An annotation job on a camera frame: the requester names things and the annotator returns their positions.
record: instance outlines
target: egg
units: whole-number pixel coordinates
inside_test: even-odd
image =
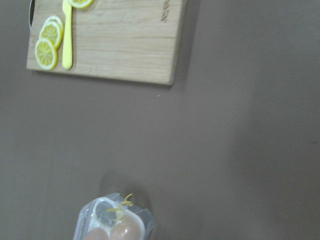
[[[142,237],[142,227],[135,218],[128,215],[125,215],[110,232],[110,240],[141,240]]]
[[[105,230],[100,227],[96,227],[88,232],[83,240],[109,240],[109,237]]]

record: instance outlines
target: plastic egg container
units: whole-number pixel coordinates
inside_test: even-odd
[[[81,209],[73,240],[147,240],[154,225],[149,210],[112,193]]]

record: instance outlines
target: cutting board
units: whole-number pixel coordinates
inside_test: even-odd
[[[61,43],[53,73],[172,85],[186,0],[93,0],[72,10],[73,66],[62,67]],[[36,0],[27,68],[42,71],[35,44],[45,20],[63,21],[62,0]]]

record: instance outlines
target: lemon slice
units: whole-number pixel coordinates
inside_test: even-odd
[[[45,22],[39,34],[39,39],[49,39],[57,49],[60,45],[62,32],[59,25],[54,21]]]
[[[72,7],[77,9],[82,9],[88,7],[93,0],[69,0],[69,3]]]
[[[60,27],[61,33],[64,32],[64,22],[61,20],[60,17],[58,17],[58,16],[56,16],[56,15],[52,15],[52,16],[48,17],[48,18],[45,20],[44,24],[46,24],[46,23],[48,23],[48,22],[55,22],[55,23],[57,23],[57,24],[59,25],[59,27]]]
[[[40,38],[34,48],[35,59],[41,68],[53,69],[57,64],[57,51],[52,42],[46,38]]]

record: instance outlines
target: yellow utensil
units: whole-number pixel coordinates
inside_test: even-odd
[[[68,0],[63,0],[62,11],[65,15],[63,49],[62,49],[62,66],[69,69],[73,63],[72,53],[72,6]]]

